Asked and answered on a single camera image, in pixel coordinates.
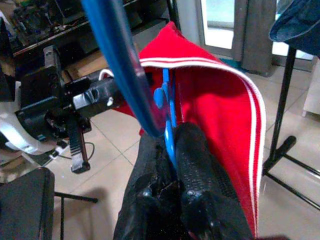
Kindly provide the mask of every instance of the blue clamp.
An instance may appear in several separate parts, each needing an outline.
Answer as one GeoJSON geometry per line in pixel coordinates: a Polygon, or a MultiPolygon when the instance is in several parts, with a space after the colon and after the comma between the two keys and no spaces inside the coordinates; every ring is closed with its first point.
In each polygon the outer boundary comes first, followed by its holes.
{"type": "Polygon", "coordinates": [[[163,83],[154,93],[153,98],[159,109],[164,109],[166,113],[164,140],[166,151],[175,170],[177,170],[177,161],[175,154],[175,139],[173,128],[177,126],[176,110],[175,110],[175,75],[173,75],[170,83],[169,69],[164,68],[162,71],[163,83]]]}

